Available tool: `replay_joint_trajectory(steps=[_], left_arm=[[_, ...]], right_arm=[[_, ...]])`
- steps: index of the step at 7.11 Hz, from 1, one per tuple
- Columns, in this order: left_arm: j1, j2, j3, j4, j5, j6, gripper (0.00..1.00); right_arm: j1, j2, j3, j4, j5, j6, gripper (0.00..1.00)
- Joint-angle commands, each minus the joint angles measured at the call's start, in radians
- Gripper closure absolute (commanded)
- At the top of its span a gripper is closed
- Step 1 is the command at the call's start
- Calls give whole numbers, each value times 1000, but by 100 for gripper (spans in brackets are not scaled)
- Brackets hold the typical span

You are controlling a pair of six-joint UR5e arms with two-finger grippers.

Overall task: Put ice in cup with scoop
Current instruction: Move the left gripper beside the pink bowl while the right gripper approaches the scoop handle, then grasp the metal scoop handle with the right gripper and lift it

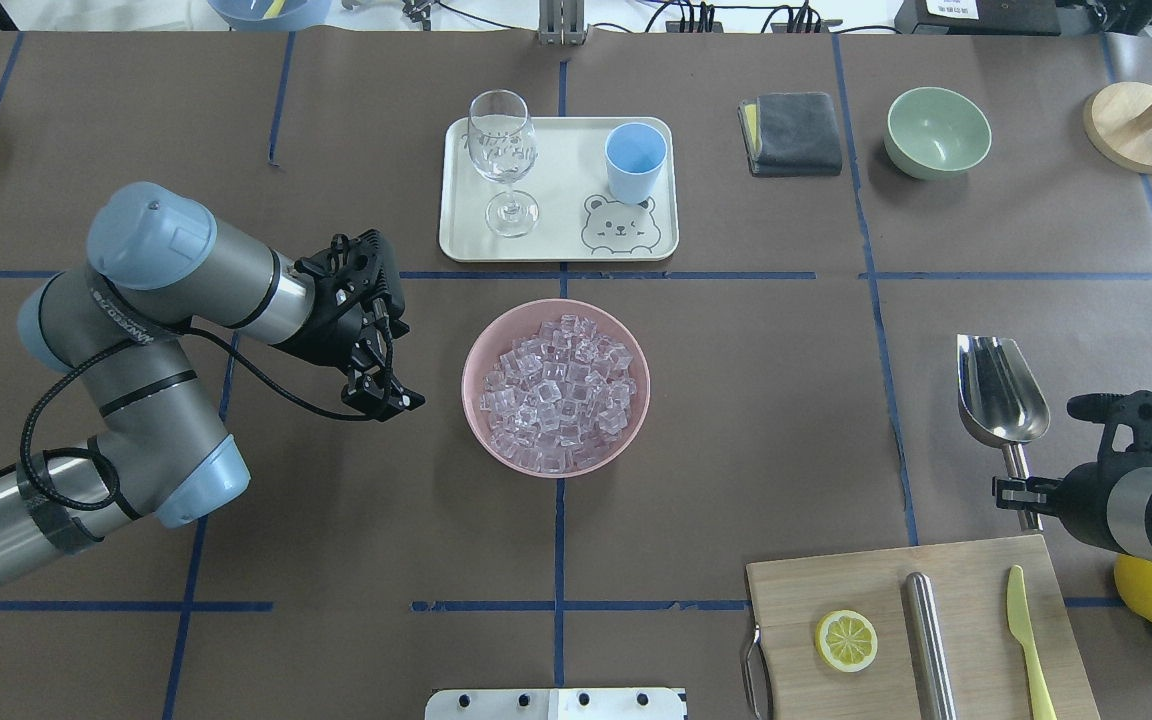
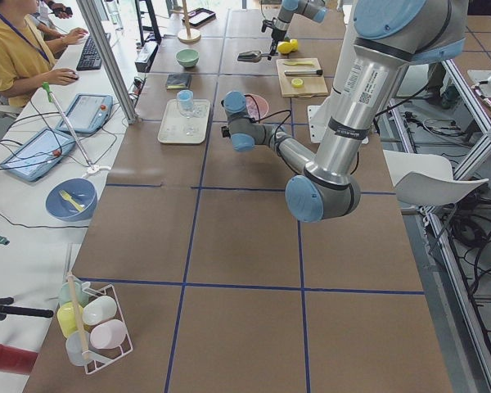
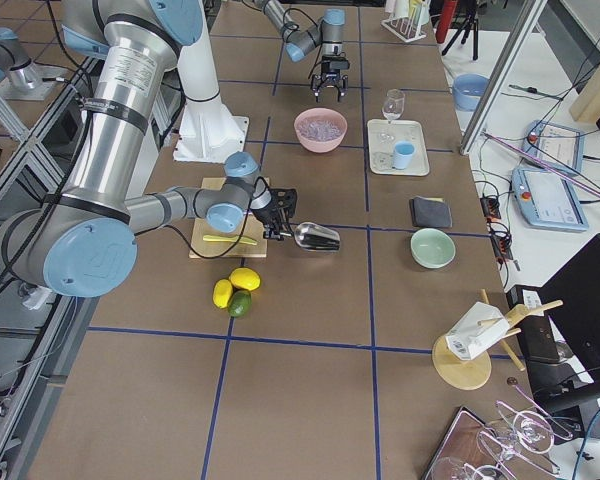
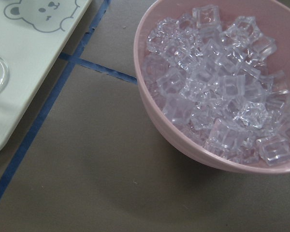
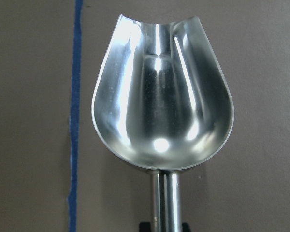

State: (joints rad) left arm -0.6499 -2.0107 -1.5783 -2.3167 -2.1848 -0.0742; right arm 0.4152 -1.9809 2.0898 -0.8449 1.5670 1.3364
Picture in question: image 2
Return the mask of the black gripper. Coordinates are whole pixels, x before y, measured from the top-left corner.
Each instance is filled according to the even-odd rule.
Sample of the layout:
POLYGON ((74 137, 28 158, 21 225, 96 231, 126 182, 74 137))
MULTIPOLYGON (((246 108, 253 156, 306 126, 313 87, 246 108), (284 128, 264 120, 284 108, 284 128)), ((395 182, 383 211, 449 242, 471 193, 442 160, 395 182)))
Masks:
POLYGON ((283 40, 286 37, 286 31, 284 29, 279 29, 277 23, 277 18, 272 18, 271 20, 264 19, 262 22, 261 31, 263 33, 265 33, 267 29, 270 29, 272 31, 272 42, 269 47, 269 55, 275 55, 276 52, 279 51, 278 48, 280 45, 280 41, 276 42, 276 40, 283 40))
POLYGON ((229 127, 228 126, 222 126, 221 127, 221 134, 222 134, 223 138, 230 138, 231 133, 230 133, 229 127))

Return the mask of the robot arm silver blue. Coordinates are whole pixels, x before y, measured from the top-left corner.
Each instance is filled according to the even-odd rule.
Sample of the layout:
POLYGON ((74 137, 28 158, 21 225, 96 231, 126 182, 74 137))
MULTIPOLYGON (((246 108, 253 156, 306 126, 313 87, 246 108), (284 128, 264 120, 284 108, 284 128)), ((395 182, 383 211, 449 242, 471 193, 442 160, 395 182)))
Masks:
POLYGON ((272 43, 267 58, 272 59, 277 53, 277 45, 286 37, 287 30, 294 15, 302 15, 309 20, 322 23, 327 13, 324 1, 282 0, 278 15, 271 20, 264 19, 261 31, 271 29, 272 43))
POLYGON ((318 151, 310 151, 277 126, 254 122, 244 94, 231 91, 222 106, 234 150, 265 145, 294 170, 285 198, 299 221, 348 215, 360 200, 350 167, 377 112, 411 64, 443 61, 462 52, 467 11, 466 1, 356 2, 349 21, 354 56, 339 59, 349 73, 318 151))

